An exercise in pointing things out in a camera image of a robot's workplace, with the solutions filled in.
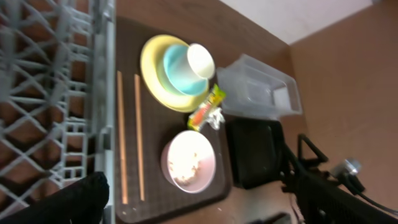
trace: tray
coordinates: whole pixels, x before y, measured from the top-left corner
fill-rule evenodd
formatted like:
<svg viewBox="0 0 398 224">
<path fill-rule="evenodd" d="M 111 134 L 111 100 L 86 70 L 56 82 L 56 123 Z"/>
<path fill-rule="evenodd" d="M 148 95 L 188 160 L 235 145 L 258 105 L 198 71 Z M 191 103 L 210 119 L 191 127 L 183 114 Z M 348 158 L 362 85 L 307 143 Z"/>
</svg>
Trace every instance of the tray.
<svg viewBox="0 0 398 224">
<path fill-rule="evenodd" d="M 220 131 L 206 126 L 201 132 L 209 139 L 216 154 L 216 174 L 211 185 L 199 194 L 188 194 L 179 190 L 163 176 L 160 155 L 163 147 L 175 135 L 186 129 L 189 114 L 179 113 L 161 105 L 149 93 L 141 79 L 145 201 L 139 200 L 134 74 L 140 75 L 139 58 L 145 42 L 154 35 L 166 32 L 123 18 L 117 18 L 116 24 L 116 69 L 123 74 L 129 201 L 127 205 L 123 205 L 121 200 L 121 168 L 116 128 L 114 201 L 117 222 L 157 223 L 224 199 L 232 186 L 224 126 Z"/>
</svg>

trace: dish rack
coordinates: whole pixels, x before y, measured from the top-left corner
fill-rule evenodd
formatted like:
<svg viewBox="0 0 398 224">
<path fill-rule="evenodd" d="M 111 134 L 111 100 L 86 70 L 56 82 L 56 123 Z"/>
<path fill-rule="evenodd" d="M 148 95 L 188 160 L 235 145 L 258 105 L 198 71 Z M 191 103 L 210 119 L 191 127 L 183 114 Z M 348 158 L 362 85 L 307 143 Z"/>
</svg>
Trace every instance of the dish rack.
<svg viewBox="0 0 398 224">
<path fill-rule="evenodd" d="M 114 223 L 114 1 L 0 1 L 0 219 L 99 170 Z"/>
</svg>

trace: brown table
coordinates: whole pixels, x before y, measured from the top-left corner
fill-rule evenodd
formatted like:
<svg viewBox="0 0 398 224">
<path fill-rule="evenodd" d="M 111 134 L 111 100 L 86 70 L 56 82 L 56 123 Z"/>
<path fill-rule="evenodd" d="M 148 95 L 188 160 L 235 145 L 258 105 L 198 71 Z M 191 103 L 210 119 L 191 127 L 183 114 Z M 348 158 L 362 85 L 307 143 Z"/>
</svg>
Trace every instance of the brown table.
<svg viewBox="0 0 398 224">
<path fill-rule="evenodd" d="M 220 1 L 118 0 L 116 10 L 118 17 L 203 44 L 217 67 L 248 54 L 294 77 L 289 46 Z M 296 135 L 307 130 L 304 117 L 284 118 L 282 124 L 287 144 L 295 149 Z M 169 222 L 242 223 L 291 212 L 288 196 L 279 187 L 274 182 L 250 191 L 233 188 L 226 200 Z"/>
</svg>

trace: chopsticks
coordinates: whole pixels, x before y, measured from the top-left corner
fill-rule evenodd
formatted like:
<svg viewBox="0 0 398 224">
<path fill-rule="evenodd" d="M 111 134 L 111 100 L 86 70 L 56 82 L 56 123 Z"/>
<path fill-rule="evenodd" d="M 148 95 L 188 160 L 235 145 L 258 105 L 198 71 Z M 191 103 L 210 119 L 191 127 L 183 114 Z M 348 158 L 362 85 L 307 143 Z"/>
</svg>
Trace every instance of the chopsticks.
<svg viewBox="0 0 398 224">
<path fill-rule="evenodd" d="M 122 203 L 128 204 L 127 194 L 127 172 L 126 172 L 126 137 L 124 129 L 124 102 L 123 102 L 123 83 L 122 73 L 118 71 L 118 112 L 119 112 L 119 146 L 120 146 L 120 166 L 122 178 Z"/>
<path fill-rule="evenodd" d="M 136 90 L 136 123 L 137 123 L 137 153 L 138 153 L 138 176 L 140 199 L 145 200 L 144 192 L 144 171 L 142 160 L 142 122 L 141 122 L 141 89 L 139 75 L 134 75 L 134 84 Z"/>
</svg>

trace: clear plastic container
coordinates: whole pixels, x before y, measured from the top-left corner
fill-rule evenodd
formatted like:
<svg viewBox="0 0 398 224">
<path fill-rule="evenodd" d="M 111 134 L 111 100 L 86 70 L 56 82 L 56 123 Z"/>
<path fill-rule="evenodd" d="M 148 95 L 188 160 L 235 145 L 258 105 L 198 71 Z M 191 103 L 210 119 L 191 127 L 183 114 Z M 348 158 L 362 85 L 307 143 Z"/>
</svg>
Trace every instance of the clear plastic container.
<svg viewBox="0 0 398 224">
<path fill-rule="evenodd" d="M 227 114 L 259 119 L 302 114 L 295 80 L 248 55 L 226 68 L 217 69 L 222 103 Z"/>
</svg>

